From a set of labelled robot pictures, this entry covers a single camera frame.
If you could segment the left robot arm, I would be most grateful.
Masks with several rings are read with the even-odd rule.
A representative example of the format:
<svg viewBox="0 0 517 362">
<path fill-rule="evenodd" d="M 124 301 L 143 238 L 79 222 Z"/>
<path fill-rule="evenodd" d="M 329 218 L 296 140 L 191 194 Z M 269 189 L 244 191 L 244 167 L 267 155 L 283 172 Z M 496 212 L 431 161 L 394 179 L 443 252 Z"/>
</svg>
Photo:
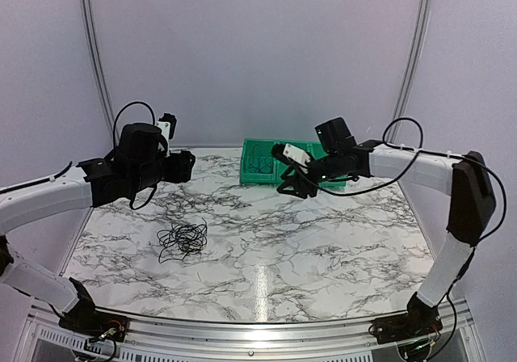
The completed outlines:
<svg viewBox="0 0 517 362">
<path fill-rule="evenodd" d="M 112 129 L 112 148 L 103 158 L 70 163 L 57 174 L 1 190 L 1 282 L 51 305 L 61 325 L 94 334 L 109 317 L 96 309 L 79 281 L 49 271 L 10 248 L 7 234 L 21 226 L 76 209 L 93 209 L 139 192 L 155 193 L 158 184 L 186 183 L 195 155 L 173 152 L 169 142 L 177 119 L 170 113 L 149 123 Z"/>
</svg>

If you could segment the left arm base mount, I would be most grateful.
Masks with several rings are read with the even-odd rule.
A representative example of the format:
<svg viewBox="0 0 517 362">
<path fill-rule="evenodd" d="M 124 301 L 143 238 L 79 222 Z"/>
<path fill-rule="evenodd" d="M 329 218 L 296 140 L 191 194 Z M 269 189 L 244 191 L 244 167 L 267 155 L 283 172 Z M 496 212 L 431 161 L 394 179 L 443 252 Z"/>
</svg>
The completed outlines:
<svg viewBox="0 0 517 362">
<path fill-rule="evenodd" d="M 123 342 L 129 320 L 125 316 L 95 311 L 82 318 L 71 318 L 63 315 L 59 327 L 86 335 L 94 340 L 115 340 Z"/>
</svg>

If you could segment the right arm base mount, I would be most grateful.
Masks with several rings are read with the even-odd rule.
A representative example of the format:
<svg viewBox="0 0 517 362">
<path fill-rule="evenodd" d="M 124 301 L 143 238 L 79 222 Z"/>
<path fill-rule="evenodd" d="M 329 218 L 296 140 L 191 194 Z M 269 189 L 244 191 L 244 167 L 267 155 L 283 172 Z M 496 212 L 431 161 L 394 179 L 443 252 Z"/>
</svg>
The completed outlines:
<svg viewBox="0 0 517 362">
<path fill-rule="evenodd" d="M 385 344 L 437 334 L 442 329 L 440 316 L 432 314 L 424 318 L 419 314 L 405 313 L 374 319 L 368 333 L 376 338 L 378 344 Z"/>
</svg>

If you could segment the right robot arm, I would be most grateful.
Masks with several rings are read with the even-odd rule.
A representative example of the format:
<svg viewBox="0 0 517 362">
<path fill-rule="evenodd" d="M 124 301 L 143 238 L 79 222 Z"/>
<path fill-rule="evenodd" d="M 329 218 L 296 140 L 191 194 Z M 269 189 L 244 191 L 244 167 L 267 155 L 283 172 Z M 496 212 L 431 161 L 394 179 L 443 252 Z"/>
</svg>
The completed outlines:
<svg viewBox="0 0 517 362">
<path fill-rule="evenodd" d="M 445 242 L 425 280 L 410 298 L 406 312 L 379 318 L 372 324 L 372 332 L 380 342 L 397 334 L 413 337 L 440 329 L 440 302 L 467 272 L 479 243 L 492 234 L 487 229 L 496 209 L 492 183 L 499 177 L 476 151 L 435 152 L 422 145 L 389 144 L 384 138 L 359 143 L 341 117 L 315 130 L 326 153 L 322 158 L 314 158 L 289 143 L 273 145 L 272 157 L 287 167 L 278 193 L 306 199 L 315 197 L 323 182 L 382 178 L 388 185 L 404 179 L 449 196 Z"/>
</svg>

